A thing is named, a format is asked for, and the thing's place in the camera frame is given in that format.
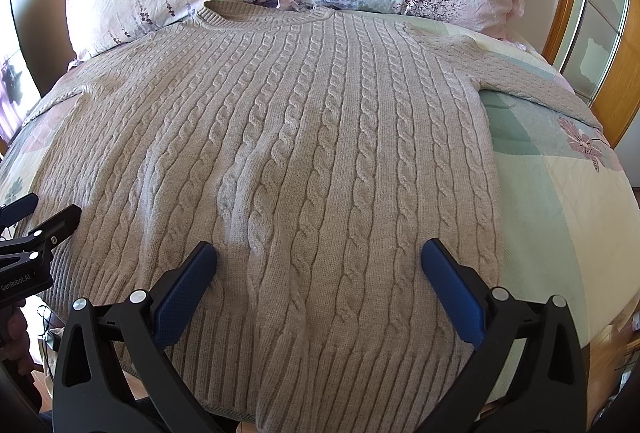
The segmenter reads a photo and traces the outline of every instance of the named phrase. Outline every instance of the sweater sleeve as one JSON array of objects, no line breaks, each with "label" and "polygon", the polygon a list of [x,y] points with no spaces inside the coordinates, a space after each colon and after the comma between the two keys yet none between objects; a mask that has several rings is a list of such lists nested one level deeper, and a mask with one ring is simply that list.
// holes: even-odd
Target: sweater sleeve
[{"label": "sweater sleeve", "polygon": [[478,47],[468,36],[441,36],[405,24],[406,32],[428,53],[470,77],[478,90],[494,90],[524,98],[602,130],[577,95],[555,83]]}]

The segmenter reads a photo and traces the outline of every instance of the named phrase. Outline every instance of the cable knit pattern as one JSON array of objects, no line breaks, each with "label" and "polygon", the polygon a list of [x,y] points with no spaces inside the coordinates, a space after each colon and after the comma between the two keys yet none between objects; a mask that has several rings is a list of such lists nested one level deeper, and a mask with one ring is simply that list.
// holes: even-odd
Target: cable knit pattern
[{"label": "cable knit pattern", "polygon": [[469,355],[422,244],[498,282],[482,87],[597,125],[466,38],[324,8],[210,2],[97,56],[33,115],[78,99],[34,181],[33,222],[82,207],[44,298],[62,317],[122,301],[212,241],[214,281],[166,350],[206,409],[267,433],[412,431]]}]

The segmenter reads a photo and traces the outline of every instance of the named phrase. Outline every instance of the green leaf print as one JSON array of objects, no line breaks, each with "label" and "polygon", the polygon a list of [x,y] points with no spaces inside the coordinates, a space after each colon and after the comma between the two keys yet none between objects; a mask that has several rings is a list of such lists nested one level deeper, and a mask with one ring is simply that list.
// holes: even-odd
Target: green leaf print
[{"label": "green leaf print", "polygon": [[6,197],[4,199],[4,203],[6,205],[11,204],[12,202],[15,202],[18,199],[18,195],[22,191],[23,185],[24,184],[23,184],[22,178],[20,177],[18,177],[18,179],[13,184],[11,184],[11,187],[7,191]]}]

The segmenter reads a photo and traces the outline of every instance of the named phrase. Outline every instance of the wooden bed frame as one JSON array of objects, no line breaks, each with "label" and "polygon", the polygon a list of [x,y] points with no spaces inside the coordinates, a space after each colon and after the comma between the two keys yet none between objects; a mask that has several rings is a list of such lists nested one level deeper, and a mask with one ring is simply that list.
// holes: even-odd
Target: wooden bed frame
[{"label": "wooden bed frame", "polygon": [[[574,0],[558,0],[542,56],[553,63],[567,30]],[[630,0],[622,40],[591,111],[615,147],[640,108],[640,0]]]}]

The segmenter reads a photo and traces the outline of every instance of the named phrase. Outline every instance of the cable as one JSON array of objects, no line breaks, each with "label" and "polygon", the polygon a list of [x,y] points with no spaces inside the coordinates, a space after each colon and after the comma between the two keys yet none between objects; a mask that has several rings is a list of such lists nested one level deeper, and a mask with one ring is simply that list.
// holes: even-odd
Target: cable
[{"label": "cable", "polygon": [[[43,308],[45,311],[49,311],[49,317],[45,317],[46,312],[40,313],[40,309]],[[49,372],[49,376],[53,381],[53,372],[51,371],[51,367],[49,366],[49,344],[47,343],[47,334],[49,334],[49,330],[51,330],[51,310],[47,305],[39,305],[36,312],[42,318],[42,326],[44,327],[43,333],[40,334],[38,339],[44,341],[44,347],[42,348],[43,361],[47,365],[47,371]]]}]

